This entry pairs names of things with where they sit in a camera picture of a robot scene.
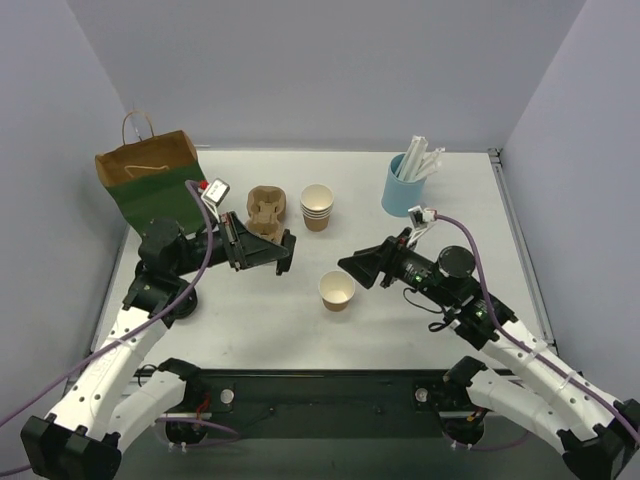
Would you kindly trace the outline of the brown paper coffee cup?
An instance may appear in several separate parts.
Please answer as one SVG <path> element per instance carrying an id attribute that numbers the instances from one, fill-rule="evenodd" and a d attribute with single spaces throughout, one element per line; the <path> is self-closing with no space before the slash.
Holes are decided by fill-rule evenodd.
<path id="1" fill-rule="evenodd" d="M 355 294 L 355 282 L 343 271 L 325 273 L 318 286 L 324 307 L 332 312 L 344 310 Z"/>

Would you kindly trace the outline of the green and brown paper bag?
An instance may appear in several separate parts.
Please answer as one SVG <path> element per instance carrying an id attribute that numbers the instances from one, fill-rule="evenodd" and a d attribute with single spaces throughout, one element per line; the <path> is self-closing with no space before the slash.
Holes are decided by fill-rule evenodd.
<path id="1" fill-rule="evenodd" d="M 98 178 L 123 218 L 138 234 L 169 218 L 191 234 L 204 220 L 186 183 L 206 180 L 195 146 L 182 130 L 152 133 L 95 156 Z"/>

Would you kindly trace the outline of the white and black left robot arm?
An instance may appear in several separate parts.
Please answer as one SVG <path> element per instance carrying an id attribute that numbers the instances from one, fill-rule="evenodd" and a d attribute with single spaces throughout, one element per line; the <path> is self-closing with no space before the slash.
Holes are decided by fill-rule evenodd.
<path id="1" fill-rule="evenodd" d="M 195 285 L 184 275 L 200 279 L 222 263 L 235 270 L 274 263 L 282 274 L 290 268 L 295 243 L 290 232 L 277 241 L 262 238 L 233 212 L 207 217 L 193 238 L 175 220 L 152 220 L 110 334 L 61 401 L 45 418 L 29 418 L 21 430 L 32 471 L 47 479 L 112 479 L 128 447 L 167 410 L 199 406 L 199 369 L 183 361 L 159 366 L 138 391 L 122 396 L 151 348 L 196 309 Z"/>

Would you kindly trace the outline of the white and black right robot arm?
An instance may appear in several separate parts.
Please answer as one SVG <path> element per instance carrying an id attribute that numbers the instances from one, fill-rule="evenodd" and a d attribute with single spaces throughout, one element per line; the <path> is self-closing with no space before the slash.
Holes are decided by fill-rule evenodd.
<path id="1" fill-rule="evenodd" d="M 361 286 L 399 280 L 444 310 L 444 324 L 518 377 L 512 382 L 463 357 L 445 375 L 443 394 L 457 408 L 493 411 L 554 448 L 579 479 L 615 479 L 639 450 L 639 403 L 596 388 L 554 355 L 512 310 L 482 290 L 476 260 L 461 246 L 431 261 L 409 233 L 339 260 Z"/>

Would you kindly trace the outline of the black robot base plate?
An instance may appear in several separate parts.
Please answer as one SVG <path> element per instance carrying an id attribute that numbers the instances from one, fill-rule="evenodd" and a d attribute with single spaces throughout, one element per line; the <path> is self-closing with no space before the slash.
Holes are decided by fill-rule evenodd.
<path id="1" fill-rule="evenodd" d="M 421 439 L 476 444 L 485 410 L 442 370 L 212 370 L 187 377 L 173 416 L 242 439 Z"/>

